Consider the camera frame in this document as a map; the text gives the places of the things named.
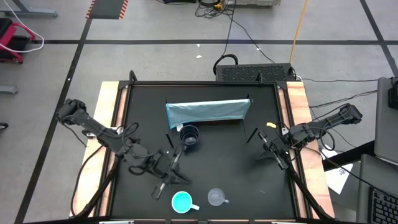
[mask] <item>white paper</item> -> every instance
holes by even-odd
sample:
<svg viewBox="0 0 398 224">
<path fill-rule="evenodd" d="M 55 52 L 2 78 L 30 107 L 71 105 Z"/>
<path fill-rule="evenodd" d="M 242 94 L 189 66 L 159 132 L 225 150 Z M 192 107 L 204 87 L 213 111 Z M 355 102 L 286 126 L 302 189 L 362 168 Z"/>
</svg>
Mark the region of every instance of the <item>white paper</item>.
<svg viewBox="0 0 398 224">
<path fill-rule="evenodd" d="M 326 149 L 322 149 L 322 153 L 324 153 L 327 158 L 330 158 L 332 156 L 337 155 L 338 153 L 335 151 L 329 151 Z M 351 172 L 351 169 L 353 168 L 352 164 L 347 164 L 343 166 L 346 170 Z M 342 168 L 337 168 L 333 170 L 329 170 L 325 172 L 326 176 L 326 182 L 328 183 L 329 188 L 331 188 L 334 192 L 340 194 L 341 191 L 343 190 L 343 187 L 347 181 L 347 178 L 349 176 L 349 173 L 345 171 Z"/>
</svg>

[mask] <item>black tray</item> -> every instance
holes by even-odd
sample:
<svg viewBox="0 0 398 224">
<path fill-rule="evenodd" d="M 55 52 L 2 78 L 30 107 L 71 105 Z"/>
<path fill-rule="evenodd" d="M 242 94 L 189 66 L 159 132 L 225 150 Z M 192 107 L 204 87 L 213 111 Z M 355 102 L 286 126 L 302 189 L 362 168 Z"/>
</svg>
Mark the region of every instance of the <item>black tray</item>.
<svg viewBox="0 0 398 224">
<path fill-rule="evenodd" d="M 112 184 L 108 215 L 112 218 L 166 220 L 297 217 L 292 180 L 275 161 L 254 160 L 262 153 L 262 143 L 257 137 L 246 144 L 254 128 L 265 129 L 270 139 L 276 137 L 272 129 L 266 128 L 267 122 L 282 121 L 275 83 L 134 82 L 128 89 L 124 125 L 139 122 L 140 127 L 134 136 L 141 138 L 141 144 L 150 152 L 160 147 L 171 151 L 165 133 L 172 134 L 174 143 L 178 143 L 178 134 L 175 130 L 168 130 L 166 100 L 169 103 L 235 100 L 247 95 L 252 104 L 243 121 L 194 124 L 200 130 L 200 145 L 195 152 L 184 155 L 180 160 L 181 170 L 193 180 L 192 185 L 167 187 L 160 200 L 155 201 L 150 194 L 160 180 L 149 174 L 133 176 L 127 171 L 127 164 L 122 163 L 118 178 Z M 213 187 L 223 189 L 230 204 L 211 206 L 207 202 L 207 192 Z M 193 202 L 201 207 L 200 211 L 175 213 L 171 198 L 179 190 L 189 192 Z"/>
</svg>

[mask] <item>wire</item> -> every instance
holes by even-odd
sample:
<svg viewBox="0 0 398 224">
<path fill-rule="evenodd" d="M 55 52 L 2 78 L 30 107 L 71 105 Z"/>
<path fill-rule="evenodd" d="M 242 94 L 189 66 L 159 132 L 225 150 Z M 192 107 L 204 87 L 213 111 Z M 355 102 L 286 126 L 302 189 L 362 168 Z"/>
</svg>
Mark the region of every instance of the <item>wire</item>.
<svg viewBox="0 0 398 224">
<path fill-rule="evenodd" d="M 63 118 L 63 120 L 62 120 L 62 122 L 65 122 L 67 119 L 79 119 L 79 120 L 81 120 L 81 121 L 85 121 L 83 118 L 79 118 L 79 117 L 76 117 L 76 116 L 73 116 L 73 115 L 68 115 L 68 116 L 66 116 L 66 117 L 64 117 Z M 108 134 L 108 133 L 105 133 L 105 132 L 103 132 L 103 130 L 98 130 L 97 131 L 97 135 L 105 135 L 105 136 L 107 136 L 107 137 L 109 137 L 109 138 L 114 138 L 114 139 L 118 139 L 118 138 L 122 138 L 122 136 L 123 136 L 123 134 L 124 135 L 126 135 L 126 136 L 128 136 L 128 135 L 130 135 L 130 134 L 132 134 L 133 132 L 131 132 L 131 133 L 125 133 L 126 132 L 126 130 L 127 129 L 125 129 L 121 134 L 118 134 L 118 135 L 112 135 L 112 134 Z"/>
<path fill-rule="evenodd" d="M 340 135 L 340 137 L 341 137 L 347 144 L 349 144 L 350 146 L 353 146 L 354 148 L 357 147 L 357 146 L 354 146 L 353 144 L 349 143 L 349 141 L 347 141 L 347 139 L 345 139 L 345 138 L 343 137 L 343 135 L 340 134 L 338 131 L 336 131 L 334 128 L 332 128 L 332 130 L 334 130 L 335 133 L 337 133 L 338 135 Z"/>
<path fill-rule="evenodd" d="M 261 52 L 261 54 L 263 54 L 263 56 L 264 56 L 266 59 L 270 60 L 272 63 L 275 63 L 275 62 L 273 61 L 273 59 L 269 58 L 268 56 L 266 56 L 266 55 L 264 54 L 264 52 L 260 49 L 260 47 L 259 47 L 259 46 L 255 43 L 255 41 L 251 38 L 251 36 L 249 35 L 248 31 L 247 31 L 241 24 L 239 24 L 238 22 L 236 22 L 233 18 L 230 18 L 230 19 L 231 19 L 234 23 L 236 23 L 236 25 L 240 26 L 240 27 L 245 31 L 246 35 L 250 38 L 251 42 L 257 47 L 257 49 Z"/>
<path fill-rule="evenodd" d="M 133 168 L 139 168 L 139 167 L 136 167 L 136 166 L 129 166 L 128 170 L 129 170 L 130 174 L 138 176 L 138 175 L 145 174 L 153 165 L 154 165 L 153 163 L 150 164 L 150 163 L 147 162 L 145 164 L 145 167 L 140 172 L 133 171 Z"/>
<path fill-rule="evenodd" d="M 331 102 L 328 102 L 328 103 L 322 103 L 322 104 L 316 105 L 316 106 L 310 106 L 310 108 L 321 108 L 321 107 L 329 106 L 329 105 L 332 105 L 332 104 L 335 104 L 335 103 L 341 103 L 341 102 L 344 102 L 344 101 L 352 100 L 352 99 L 360 97 L 360 96 L 368 96 L 368 95 L 373 94 L 373 93 L 377 93 L 377 90 L 367 91 L 367 92 L 364 92 L 364 93 L 358 93 L 358 94 L 353 95 L 351 97 L 343 98 L 343 99 L 340 99 L 340 100 L 335 100 L 335 101 L 331 101 Z"/>
<path fill-rule="evenodd" d="M 308 3 L 308 0 L 305 0 L 304 8 L 303 8 L 303 11 L 301 12 L 300 20 L 298 21 L 298 26 L 297 26 L 296 34 L 294 35 L 292 50 L 290 51 L 290 58 L 289 58 L 289 63 L 290 63 L 290 64 L 292 64 L 292 61 L 293 61 L 294 47 L 295 47 L 295 45 L 296 45 L 297 37 L 299 36 L 299 32 L 300 32 L 300 28 L 301 28 L 301 23 L 303 22 L 305 10 L 306 10 L 306 8 L 307 8 L 307 3 Z"/>
<path fill-rule="evenodd" d="M 340 166 L 340 165 L 336 164 L 336 163 L 333 162 L 331 159 L 327 158 L 327 156 L 326 156 L 322 151 L 318 151 L 318 150 L 315 150 L 315 149 L 311 149 L 311 148 L 309 148 L 309 147 L 305 147 L 305 148 L 307 148 L 307 149 L 309 149 L 309 150 L 312 150 L 312 151 L 318 153 L 320 156 L 323 156 L 328 162 L 330 162 L 331 164 L 333 164 L 336 168 L 342 168 L 343 170 L 345 170 L 347 173 L 351 174 L 353 177 L 357 178 L 358 180 L 360 180 L 360 181 L 364 182 L 365 184 L 368 184 L 369 186 L 374 187 L 375 189 L 378 189 L 378 190 L 380 190 L 381 192 L 384 192 L 384 193 L 385 193 L 385 191 L 383 191 L 383 190 L 381 190 L 381 189 L 375 187 L 373 184 L 370 184 L 368 181 L 366 181 L 366 180 L 364 180 L 364 179 L 358 177 L 357 175 L 353 174 L 353 173 L 350 172 L 349 170 L 345 169 L 343 166 Z"/>
<path fill-rule="evenodd" d="M 223 55 L 225 54 L 226 48 L 227 48 L 227 46 L 228 46 L 228 41 L 229 41 L 229 35 L 230 35 L 230 33 L 231 33 L 232 22 L 234 21 L 234 15 L 235 15 L 235 6 L 233 7 L 232 17 L 230 17 L 231 22 L 229 23 L 228 36 L 227 36 L 227 38 L 226 38 L 225 49 L 224 49 Z"/>
<path fill-rule="evenodd" d="M 83 140 L 81 140 L 81 138 L 79 138 L 79 136 L 76 134 L 76 132 L 75 132 L 72 128 L 69 128 L 68 126 L 66 126 L 66 125 L 64 125 L 64 124 L 62 124 L 62 126 L 64 126 L 64 127 L 66 127 L 67 129 L 69 129 L 69 131 L 71 131 L 71 132 L 75 135 L 75 137 L 77 138 L 77 140 L 79 140 L 79 141 L 82 143 L 82 145 L 85 146 L 85 148 L 87 147 L 86 144 L 83 142 Z"/>
<path fill-rule="evenodd" d="M 136 128 L 135 128 L 133 131 L 131 131 L 130 133 L 127 134 L 127 131 L 128 131 L 131 127 L 133 127 L 134 125 L 136 126 Z M 130 124 L 130 125 L 123 131 L 123 133 L 121 134 L 123 146 L 124 146 L 124 147 L 126 148 L 126 150 L 128 150 L 128 151 L 130 150 L 131 146 L 128 146 L 128 145 L 126 144 L 124 138 L 125 138 L 126 136 L 129 136 L 130 134 L 136 132 L 137 129 L 138 129 L 138 127 L 139 127 L 139 124 L 138 124 L 137 122 L 134 122 L 134 123 Z"/>
<path fill-rule="evenodd" d="M 43 46 L 44 46 L 44 38 L 43 38 L 40 34 L 34 32 L 34 31 L 31 30 L 29 27 L 27 27 L 27 26 L 18 18 L 17 14 L 15 14 L 15 12 L 12 10 L 12 8 L 10 7 L 10 5 L 8 5 L 8 3 L 6 2 L 6 0 L 2 0 L 2 1 L 4 1 L 4 3 L 6 3 L 6 6 L 7 6 L 8 9 L 13 13 L 13 15 L 15 16 L 15 18 L 17 18 L 17 20 L 18 20 L 18 22 L 19 22 L 20 24 L 22 24 L 26 29 L 30 30 L 32 33 L 38 35 L 38 36 L 42 39 L 42 45 L 41 45 L 40 47 L 36 48 L 36 49 L 30 49 L 30 50 L 12 50 L 12 49 L 10 49 L 10 48 L 4 46 L 3 44 L 0 44 L 0 47 L 2 47 L 2 48 L 4 48 L 4 49 L 7 49 L 7 50 L 9 50 L 9 51 L 11 51 L 11 52 L 15 52 L 15 53 L 28 53 L 28 52 L 32 52 L 32 51 L 35 51 L 35 50 L 40 50 L 40 49 L 42 49 Z"/>
<path fill-rule="evenodd" d="M 339 106 L 339 107 L 337 107 L 337 108 L 331 110 L 330 112 L 327 112 L 326 114 L 321 115 L 321 116 L 319 116 L 319 117 L 317 117 L 317 116 L 315 115 L 315 112 L 313 111 L 312 108 L 310 108 L 310 110 L 311 110 L 311 112 L 313 113 L 313 115 L 314 115 L 314 117 L 315 117 L 313 120 L 316 120 L 316 119 L 319 120 L 319 118 L 321 118 L 321 117 L 323 117 L 323 116 L 326 116 L 326 115 L 330 114 L 331 112 L 333 112 L 333 111 L 335 111 L 335 110 L 337 110 L 337 109 L 339 109 L 339 108 L 341 108 L 341 107 L 343 107 L 343 106 L 345 106 L 345 105 L 347 105 L 347 103 L 346 103 L 346 104 L 343 104 L 343 105 L 341 105 L 341 106 Z M 347 141 L 347 139 L 345 139 L 344 136 L 343 136 L 342 134 L 340 134 L 337 130 L 335 130 L 334 128 L 332 128 L 332 130 L 334 130 L 345 142 L 347 142 L 347 144 L 349 144 L 350 146 L 353 146 L 353 147 L 357 147 L 357 146 L 354 146 L 353 144 L 351 144 L 349 141 Z"/>
<path fill-rule="evenodd" d="M 375 82 L 378 81 L 377 79 L 375 80 L 313 80 L 311 78 L 302 78 L 302 80 L 308 80 L 312 82 L 325 82 L 325 83 L 331 83 L 331 82 Z"/>
<path fill-rule="evenodd" d="M 291 159 L 290 161 L 293 162 L 297 156 L 299 156 L 299 154 L 301 153 L 301 150 L 303 150 L 303 148 L 299 149 L 298 152 L 296 153 L 296 155 L 294 155 L 293 159 Z"/>
<path fill-rule="evenodd" d="M 340 106 L 336 107 L 335 109 L 333 109 L 333 110 L 331 110 L 331 111 L 325 113 L 324 115 L 317 116 L 317 117 L 314 118 L 314 120 L 319 119 L 319 118 L 321 118 L 321 117 L 324 117 L 324 116 L 326 116 L 326 115 L 332 113 L 333 111 L 335 111 L 335 110 L 337 110 L 337 109 L 340 109 L 340 108 L 342 108 L 342 107 L 344 107 L 344 106 L 346 106 L 346 105 L 348 105 L 348 103 L 345 103 L 345 104 L 343 104 L 343 105 L 340 105 Z"/>
<path fill-rule="evenodd" d="M 222 14 L 232 15 L 233 11 L 228 8 L 229 8 L 229 0 L 227 0 L 226 6 L 224 7 L 223 10 L 215 9 L 214 6 L 203 6 L 203 5 L 201 5 L 201 2 L 199 2 L 199 5 L 195 11 L 195 16 L 202 17 L 205 19 L 213 19 Z M 199 14 L 200 9 L 204 9 L 203 14 Z"/>
<path fill-rule="evenodd" d="M 76 195 L 76 191 L 77 191 L 77 187 L 79 185 L 79 180 L 80 180 L 80 175 L 81 172 L 83 171 L 83 168 L 86 166 L 87 162 L 95 155 L 97 154 L 97 152 L 100 151 L 100 149 L 104 147 L 104 146 L 100 146 L 99 148 L 97 148 L 97 150 L 95 150 L 83 163 L 83 165 L 81 165 L 79 173 L 77 174 L 77 178 L 76 178 L 76 183 L 75 183 L 75 188 L 73 189 L 73 193 L 72 193 L 72 199 L 70 200 L 70 212 L 72 213 L 72 216 L 75 217 L 76 213 L 75 210 L 73 208 L 73 201 L 75 200 L 75 195 Z"/>
<path fill-rule="evenodd" d="M 169 3 L 166 3 L 166 2 L 163 2 L 163 1 L 161 1 L 161 0 L 156 0 L 157 2 L 160 2 L 160 3 L 162 3 L 162 4 L 165 4 L 165 5 L 171 5 L 171 6 L 181 6 L 181 5 L 183 5 L 183 4 L 188 4 L 189 2 L 185 2 L 185 3 L 172 3 L 172 2 L 169 2 Z"/>
<path fill-rule="evenodd" d="M 296 78 L 299 78 L 300 79 L 300 82 L 303 82 L 303 78 L 300 76 L 300 75 L 296 75 L 295 74 L 295 76 L 296 76 Z"/>
<path fill-rule="evenodd" d="M 329 150 L 329 151 L 335 150 L 335 148 L 336 148 L 335 137 L 333 137 L 333 135 L 332 135 L 328 130 L 326 130 L 325 127 L 323 127 L 323 128 L 319 128 L 319 127 L 309 127 L 308 129 L 318 129 L 318 130 L 321 130 L 321 132 L 319 133 L 319 135 L 320 135 L 320 140 L 321 140 L 322 146 L 323 146 L 325 149 Z M 323 136 L 322 136 L 322 132 L 323 132 L 323 131 L 326 132 L 327 134 L 329 134 L 329 136 L 330 136 L 330 138 L 331 138 L 331 141 L 333 142 L 333 147 L 332 147 L 331 149 L 329 149 L 328 147 L 326 147 L 325 143 L 323 142 Z"/>
</svg>

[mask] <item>white cable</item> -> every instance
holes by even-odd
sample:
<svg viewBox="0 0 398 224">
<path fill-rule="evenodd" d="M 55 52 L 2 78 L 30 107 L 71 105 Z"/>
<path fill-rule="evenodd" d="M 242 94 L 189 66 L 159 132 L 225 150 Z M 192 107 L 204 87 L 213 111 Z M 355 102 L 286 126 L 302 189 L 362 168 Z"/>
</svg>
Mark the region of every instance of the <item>white cable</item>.
<svg viewBox="0 0 398 224">
<path fill-rule="evenodd" d="M 21 22 L 21 20 L 17 17 L 17 15 L 15 14 L 15 12 L 14 12 L 14 11 L 11 9 L 11 7 L 8 5 L 8 3 L 6 2 L 6 0 L 2 0 L 2 1 L 4 1 L 4 3 L 6 3 L 6 6 L 10 9 L 10 11 L 13 13 L 13 15 L 15 16 L 15 18 L 17 18 L 17 20 L 18 20 L 18 22 L 19 22 L 20 24 L 22 24 L 24 27 L 26 27 L 26 29 L 30 30 L 32 33 L 36 34 L 37 36 L 39 36 L 39 37 L 42 39 L 42 45 L 41 45 L 40 47 L 36 48 L 36 49 L 30 49 L 30 50 L 12 50 L 12 49 L 9 49 L 8 47 L 4 46 L 3 44 L 0 44 L 0 46 L 3 47 L 3 48 L 5 48 L 5 49 L 7 49 L 7 50 L 9 50 L 9 51 L 11 51 L 11 52 L 15 52 L 15 53 L 27 53 L 27 52 L 32 52 L 32 51 L 35 51 L 35 50 L 40 50 L 40 49 L 42 49 L 43 46 L 44 46 L 44 38 L 43 38 L 40 34 L 34 32 L 34 31 L 31 30 L 29 27 L 27 27 L 23 22 Z"/>
</svg>

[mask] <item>black keyboard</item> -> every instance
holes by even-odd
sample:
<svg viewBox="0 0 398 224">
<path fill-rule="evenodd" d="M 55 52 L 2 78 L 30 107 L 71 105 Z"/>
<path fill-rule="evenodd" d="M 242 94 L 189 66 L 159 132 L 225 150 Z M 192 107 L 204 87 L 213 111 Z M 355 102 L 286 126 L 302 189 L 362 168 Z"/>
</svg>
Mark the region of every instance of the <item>black keyboard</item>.
<svg viewBox="0 0 398 224">
<path fill-rule="evenodd" d="M 369 188 L 369 222 L 373 224 L 398 224 L 398 198 Z"/>
</svg>

